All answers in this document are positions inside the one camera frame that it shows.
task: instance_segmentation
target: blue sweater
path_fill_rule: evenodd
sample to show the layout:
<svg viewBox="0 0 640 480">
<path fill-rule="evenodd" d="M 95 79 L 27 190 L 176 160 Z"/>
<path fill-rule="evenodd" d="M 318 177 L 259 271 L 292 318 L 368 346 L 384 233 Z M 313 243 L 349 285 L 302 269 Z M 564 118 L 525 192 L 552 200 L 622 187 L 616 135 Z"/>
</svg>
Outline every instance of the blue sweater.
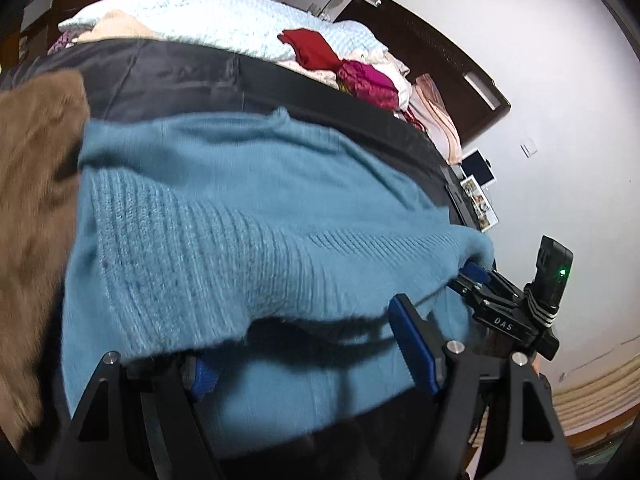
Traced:
<svg viewBox="0 0 640 480">
<path fill-rule="evenodd" d="M 386 323 L 398 292 L 445 337 L 479 333 L 446 283 L 467 259 L 491 264 L 488 238 L 451 226 L 335 130 L 283 110 L 91 121 L 79 165 L 63 314 L 71 411 L 109 350 L 215 348 L 223 371 L 198 412 L 224 458 L 409 388 Z"/>
</svg>

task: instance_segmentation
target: metal screw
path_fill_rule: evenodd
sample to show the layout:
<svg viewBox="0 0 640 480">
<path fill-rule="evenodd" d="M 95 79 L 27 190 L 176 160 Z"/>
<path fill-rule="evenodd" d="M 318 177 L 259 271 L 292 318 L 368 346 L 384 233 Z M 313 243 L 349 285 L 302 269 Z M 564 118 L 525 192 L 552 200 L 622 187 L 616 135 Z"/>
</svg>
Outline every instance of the metal screw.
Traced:
<svg viewBox="0 0 640 480">
<path fill-rule="evenodd" d="M 529 362 L 529 359 L 527 359 L 527 356 L 524 355 L 522 352 L 514 352 L 513 354 L 511 354 L 511 360 L 514 363 L 516 363 L 518 366 L 524 366 Z"/>
<path fill-rule="evenodd" d="M 118 362 L 119 358 L 120 358 L 120 354 L 118 352 L 111 351 L 111 352 L 107 352 L 102 358 L 102 360 L 107 365 L 113 365 L 113 364 L 116 364 L 116 362 Z"/>
<path fill-rule="evenodd" d="M 447 350 L 453 352 L 454 354 L 462 354 L 462 352 L 465 351 L 465 345 L 464 343 L 453 339 L 451 341 L 447 341 Z"/>
</svg>

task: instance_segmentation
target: white wall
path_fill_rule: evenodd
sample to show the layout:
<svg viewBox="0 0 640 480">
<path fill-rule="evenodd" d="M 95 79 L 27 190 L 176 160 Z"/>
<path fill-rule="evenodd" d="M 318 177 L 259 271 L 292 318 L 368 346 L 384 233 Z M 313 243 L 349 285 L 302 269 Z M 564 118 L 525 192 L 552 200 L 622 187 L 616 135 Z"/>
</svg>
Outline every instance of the white wall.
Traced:
<svg viewBox="0 0 640 480">
<path fill-rule="evenodd" d="M 640 338 L 623 344 L 640 333 L 640 63 L 614 19 L 600 0 L 395 1 L 465 50 L 511 102 L 468 146 L 498 178 L 490 199 L 500 223 L 489 232 L 500 270 L 530 281 L 543 234 L 574 252 L 556 322 L 561 352 L 543 367 L 552 384 L 640 352 Z M 530 159 L 527 137 L 539 149 Z"/>
</svg>

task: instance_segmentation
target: dark brown wooden headboard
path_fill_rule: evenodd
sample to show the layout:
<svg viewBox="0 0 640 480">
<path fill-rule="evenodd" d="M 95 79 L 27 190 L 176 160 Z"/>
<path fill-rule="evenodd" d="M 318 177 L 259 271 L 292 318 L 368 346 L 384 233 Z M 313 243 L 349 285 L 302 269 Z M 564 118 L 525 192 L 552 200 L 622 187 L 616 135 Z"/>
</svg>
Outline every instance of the dark brown wooden headboard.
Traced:
<svg viewBox="0 0 640 480">
<path fill-rule="evenodd" d="M 494 81 L 449 38 L 393 0 L 351 0 L 335 20 L 353 20 L 375 36 L 411 72 L 429 73 L 460 135 L 469 142 L 511 108 Z"/>
</svg>

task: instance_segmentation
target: brown blanket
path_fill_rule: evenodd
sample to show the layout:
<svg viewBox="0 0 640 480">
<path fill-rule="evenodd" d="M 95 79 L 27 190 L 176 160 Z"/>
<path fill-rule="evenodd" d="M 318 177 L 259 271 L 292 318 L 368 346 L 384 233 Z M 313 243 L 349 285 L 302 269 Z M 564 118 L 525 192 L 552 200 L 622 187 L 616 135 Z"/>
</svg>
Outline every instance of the brown blanket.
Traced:
<svg viewBox="0 0 640 480">
<path fill-rule="evenodd" d="M 42 416 L 35 368 L 74 241 L 88 118 L 75 70 L 0 92 L 0 427 L 15 448 Z"/>
</svg>

